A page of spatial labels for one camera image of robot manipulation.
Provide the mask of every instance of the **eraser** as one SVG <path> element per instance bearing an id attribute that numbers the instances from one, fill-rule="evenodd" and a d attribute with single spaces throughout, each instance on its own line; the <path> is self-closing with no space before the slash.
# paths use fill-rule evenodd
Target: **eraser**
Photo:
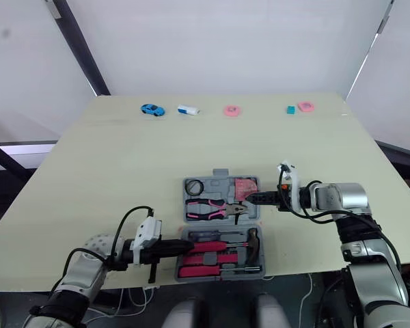
<path id="1" fill-rule="evenodd" d="M 287 114 L 294 114 L 296 113 L 295 106 L 287 106 Z"/>
<path id="2" fill-rule="evenodd" d="M 179 105 L 178 112 L 181 114 L 197 115 L 199 113 L 199 109 L 192 106 Z"/>
<path id="3" fill-rule="evenodd" d="M 300 111 L 308 112 L 314 110 L 314 105 L 310 101 L 303 101 L 298 104 Z"/>

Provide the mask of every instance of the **white backdrop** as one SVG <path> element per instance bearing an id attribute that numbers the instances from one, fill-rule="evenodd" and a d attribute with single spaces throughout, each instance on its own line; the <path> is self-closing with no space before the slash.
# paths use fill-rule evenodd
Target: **white backdrop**
<path id="1" fill-rule="evenodd" d="M 346 96 L 390 0 L 68 0 L 112 94 Z"/>
<path id="2" fill-rule="evenodd" d="M 410 149 L 410 0 L 395 1 L 348 104 L 375 139 Z"/>
<path id="3" fill-rule="evenodd" d="M 0 142 L 57 140 L 94 97 L 42 0 L 0 0 Z"/>

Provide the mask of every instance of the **toy car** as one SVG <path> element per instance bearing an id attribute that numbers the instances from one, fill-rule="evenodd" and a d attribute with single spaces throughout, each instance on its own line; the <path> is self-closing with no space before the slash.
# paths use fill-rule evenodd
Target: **toy car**
<path id="1" fill-rule="evenodd" d="M 141 106 L 141 111 L 145 114 L 153 114 L 155 116 L 162 116 L 165 114 L 164 108 L 152 104 Z"/>

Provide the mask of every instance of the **pink sponge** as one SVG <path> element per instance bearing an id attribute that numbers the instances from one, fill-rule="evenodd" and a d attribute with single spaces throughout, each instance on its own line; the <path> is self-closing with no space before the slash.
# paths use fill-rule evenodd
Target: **pink sponge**
<path id="1" fill-rule="evenodd" d="M 298 104 L 300 111 L 308 112 L 314 110 L 314 105 L 310 101 L 303 101 Z"/>
<path id="2" fill-rule="evenodd" d="M 251 193 L 256 193 L 258 186 L 255 181 L 246 178 L 235 179 L 235 199 L 242 202 Z"/>
<path id="3" fill-rule="evenodd" d="M 240 114 L 241 110 L 239 106 L 228 105 L 223 109 L 223 112 L 225 113 L 226 116 L 235 117 Z"/>

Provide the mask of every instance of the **gray toolbox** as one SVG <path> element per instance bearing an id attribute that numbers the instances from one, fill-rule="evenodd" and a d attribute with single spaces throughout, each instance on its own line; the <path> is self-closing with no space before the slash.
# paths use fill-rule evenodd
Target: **gray toolbox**
<path id="1" fill-rule="evenodd" d="M 228 169 L 214 169 L 212 176 L 184 179 L 184 220 L 188 225 L 181 239 L 199 244 L 188 254 L 178 256 L 176 281 L 249 280 L 265 276 L 263 237 L 256 224 L 260 207 L 236 199 L 236 179 L 250 179 L 260 188 L 255 176 L 230 176 Z"/>

